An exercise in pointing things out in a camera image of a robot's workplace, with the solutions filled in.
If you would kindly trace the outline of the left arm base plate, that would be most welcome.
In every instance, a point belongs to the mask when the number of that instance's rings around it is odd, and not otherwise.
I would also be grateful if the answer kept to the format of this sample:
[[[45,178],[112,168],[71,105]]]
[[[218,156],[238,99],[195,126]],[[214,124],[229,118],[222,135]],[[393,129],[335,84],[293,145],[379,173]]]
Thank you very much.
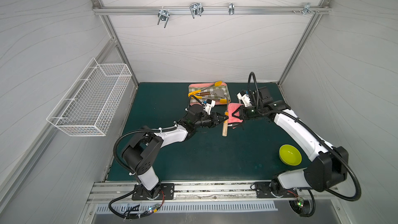
[[[173,200],[175,184],[173,183],[157,183],[151,190],[145,188],[142,184],[134,187],[132,200]]]

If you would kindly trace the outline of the pink rag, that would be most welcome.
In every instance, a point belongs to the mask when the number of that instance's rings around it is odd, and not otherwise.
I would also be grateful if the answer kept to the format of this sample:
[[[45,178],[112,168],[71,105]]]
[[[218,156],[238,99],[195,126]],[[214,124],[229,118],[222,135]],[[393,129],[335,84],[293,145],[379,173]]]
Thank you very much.
[[[228,124],[235,124],[235,123],[242,123],[243,120],[240,118],[240,113],[239,109],[242,106],[242,104],[239,103],[230,103],[228,105]]]

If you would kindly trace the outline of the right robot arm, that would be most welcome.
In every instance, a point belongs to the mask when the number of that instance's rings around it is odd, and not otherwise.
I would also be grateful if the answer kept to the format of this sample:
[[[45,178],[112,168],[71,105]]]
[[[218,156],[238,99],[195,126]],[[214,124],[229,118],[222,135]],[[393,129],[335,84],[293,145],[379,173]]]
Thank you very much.
[[[342,146],[336,147],[322,139],[311,130],[284,101],[276,101],[264,105],[261,109],[254,106],[241,105],[232,114],[241,120],[267,117],[287,132],[305,152],[310,165],[304,169],[282,172],[275,176],[269,190],[276,197],[291,188],[312,189],[317,192],[326,191],[346,201],[358,201],[362,191],[358,178],[348,164],[348,151]],[[331,188],[352,178],[355,193],[344,196]]]

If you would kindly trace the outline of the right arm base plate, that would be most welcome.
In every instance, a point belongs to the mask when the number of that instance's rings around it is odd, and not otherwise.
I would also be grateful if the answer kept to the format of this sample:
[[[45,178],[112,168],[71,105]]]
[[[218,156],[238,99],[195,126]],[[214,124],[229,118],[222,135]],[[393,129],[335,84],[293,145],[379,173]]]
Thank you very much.
[[[254,182],[250,189],[256,193],[256,197],[265,198],[296,198],[298,193],[295,189],[285,189],[276,180]]]

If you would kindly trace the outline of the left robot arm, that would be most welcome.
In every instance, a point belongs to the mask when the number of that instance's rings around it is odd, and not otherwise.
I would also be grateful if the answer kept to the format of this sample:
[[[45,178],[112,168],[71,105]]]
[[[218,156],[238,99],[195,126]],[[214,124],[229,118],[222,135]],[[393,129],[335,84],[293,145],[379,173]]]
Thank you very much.
[[[147,191],[160,187],[153,165],[160,150],[174,143],[181,143],[193,137],[197,128],[214,128],[228,116],[213,112],[212,107],[195,104],[186,109],[186,114],[173,126],[151,129],[143,126],[119,137],[113,148],[115,161],[133,174]]]

